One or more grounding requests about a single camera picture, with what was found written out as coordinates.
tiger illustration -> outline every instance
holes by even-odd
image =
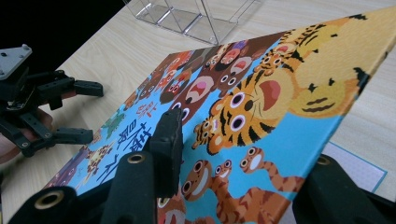
[[[251,147],[247,151],[247,155],[241,160],[239,166],[246,174],[251,174],[259,169],[268,171],[271,182],[274,187],[282,191],[298,192],[304,183],[304,179],[300,176],[280,175],[276,165],[271,161],[263,161],[264,151],[259,147]]]
[[[197,161],[181,188],[184,198],[189,201],[199,199],[207,189],[212,189],[218,203],[216,214],[221,223],[277,223],[290,201],[282,195],[269,190],[253,187],[239,198],[233,197],[228,190],[232,162],[225,161],[216,167],[215,176],[211,176],[209,161]]]
[[[305,63],[304,61],[310,61],[311,58],[317,58],[318,55],[329,57],[329,53],[320,53],[325,50],[322,46],[337,39],[341,27],[350,20],[356,19],[343,18],[294,29],[283,34],[278,46],[263,57],[263,61],[259,65],[260,68],[256,67],[254,69],[256,72],[243,79],[229,94],[212,105],[209,116],[202,123],[196,125],[194,129],[196,141],[191,147],[196,149],[199,145],[207,145],[207,152],[210,155],[215,155],[222,148],[250,145],[270,133],[287,112],[296,113],[296,109],[299,109],[302,101],[311,99],[303,102],[303,104],[307,104],[307,107],[325,102],[323,99],[327,98],[308,98],[302,93],[308,95],[316,87],[314,83],[309,84],[313,80],[323,79],[323,83],[331,86],[334,78],[326,75],[314,76],[311,70],[321,69],[320,62]],[[279,60],[274,60],[272,65],[266,66],[264,62],[269,56],[277,57]],[[304,71],[297,73],[296,70],[302,64]],[[358,82],[356,76],[352,81]],[[350,88],[357,85],[347,82],[345,86]],[[339,91],[330,91],[330,88],[325,91],[330,94],[327,96],[328,98],[338,97],[337,95],[332,96],[332,92]],[[330,105],[307,111],[327,110],[327,106]],[[300,114],[312,116],[319,113],[299,112]]]
[[[312,119],[344,116],[376,70],[367,62],[385,58],[381,57],[383,49],[372,44],[371,40],[380,41],[395,35],[389,32],[392,30],[389,26],[378,27],[380,30],[375,34],[370,29],[391,17],[391,11],[384,11],[375,17],[360,14],[339,20],[338,24],[336,21],[327,22],[326,26],[336,27],[327,32],[325,37],[328,41],[309,47],[305,53],[307,56],[303,58],[299,57],[304,54],[301,52],[303,49],[298,48],[299,55],[290,57],[287,62],[289,69],[283,71],[292,74],[295,82],[296,94],[290,104],[290,112]],[[370,53],[356,57],[356,52],[363,50]]]
[[[276,127],[292,96],[288,74],[266,77],[260,71],[248,76],[211,106],[209,117],[194,128],[191,147],[207,145],[207,152],[215,155],[225,147],[256,142]]]
[[[330,40],[346,21],[347,19],[329,21],[327,24],[320,23],[285,32],[280,37],[278,45],[264,55],[253,71],[257,73],[262,70],[266,76],[271,76],[291,55],[298,55],[296,57],[302,59],[307,53],[316,51],[318,45]]]

book cover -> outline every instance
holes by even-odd
[[[392,49],[396,7],[166,57],[50,186],[114,177],[181,108],[180,188],[159,223],[277,223]]]

clear plastic container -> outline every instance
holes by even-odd
[[[219,45],[261,0],[123,0],[134,16],[164,29]]]

